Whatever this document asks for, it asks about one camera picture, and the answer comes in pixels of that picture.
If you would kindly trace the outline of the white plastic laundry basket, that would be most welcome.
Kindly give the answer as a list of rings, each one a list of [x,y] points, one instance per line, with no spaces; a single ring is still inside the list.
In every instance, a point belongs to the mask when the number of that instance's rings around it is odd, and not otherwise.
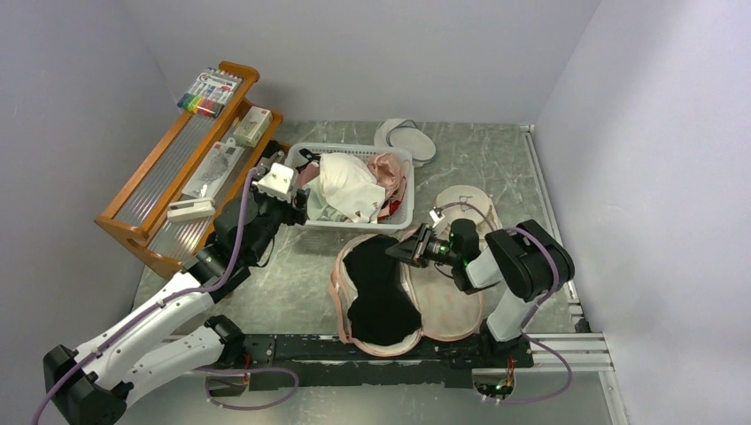
[[[292,145],[287,153],[284,164],[288,167],[303,166],[306,162],[306,156],[302,150],[308,150],[312,154],[322,154],[331,152],[342,152],[351,154],[356,158],[367,163],[370,159],[378,154],[385,152],[392,153],[404,166],[406,171],[406,190],[401,205],[393,215],[379,220],[375,223],[351,223],[347,221],[321,221],[308,220],[304,228],[325,229],[325,230],[350,230],[366,233],[390,234],[399,232],[408,228],[413,220],[414,214],[414,168],[412,167],[411,154],[401,148],[388,146],[358,145],[345,143],[297,143]]]

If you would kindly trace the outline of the black bra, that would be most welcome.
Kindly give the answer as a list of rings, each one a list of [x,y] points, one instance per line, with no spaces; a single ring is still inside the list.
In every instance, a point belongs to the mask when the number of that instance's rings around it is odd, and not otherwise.
[[[347,317],[352,336],[365,343],[398,344],[422,326],[422,316],[403,288],[400,263],[386,254],[396,243],[390,236],[372,236],[343,259],[357,290]]]

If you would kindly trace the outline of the floral peach mesh laundry bag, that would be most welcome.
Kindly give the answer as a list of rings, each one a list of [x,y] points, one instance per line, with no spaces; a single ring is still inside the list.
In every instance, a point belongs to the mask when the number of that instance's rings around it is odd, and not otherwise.
[[[337,333],[345,344],[352,344],[367,354],[388,358],[414,350],[419,343],[430,339],[452,343],[472,336],[484,315],[484,297],[480,293],[466,295],[457,290],[450,278],[434,268],[411,267],[400,263],[404,290],[422,316],[422,326],[398,344],[381,346],[362,342],[352,336],[348,308],[357,297],[357,290],[345,272],[343,259],[354,246],[376,236],[356,236],[337,254],[330,275],[328,291],[337,312]]]

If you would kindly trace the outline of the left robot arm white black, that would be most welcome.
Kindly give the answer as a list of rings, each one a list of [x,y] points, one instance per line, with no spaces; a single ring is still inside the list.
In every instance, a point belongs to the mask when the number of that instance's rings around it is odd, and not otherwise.
[[[229,201],[205,246],[160,292],[88,342],[44,355],[46,395],[32,422],[52,403],[69,424],[114,424],[143,396],[189,371],[252,374],[246,334],[225,315],[165,339],[261,267],[280,227],[306,222],[307,198],[301,189],[275,197],[251,188]]]

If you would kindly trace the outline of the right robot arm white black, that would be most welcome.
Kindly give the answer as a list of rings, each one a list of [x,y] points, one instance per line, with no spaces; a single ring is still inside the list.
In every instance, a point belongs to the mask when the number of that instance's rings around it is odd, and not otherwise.
[[[510,357],[510,341],[522,334],[538,304],[575,274],[568,252],[534,220],[480,236],[474,221],[458,219],[449,226],[446,239],[421,225],[385,253],[411,267],[449,266],[453,285],[468,295],[506,285],[498,305],[480,325],[486,337],[479,341],[477,352],[490,367]]]

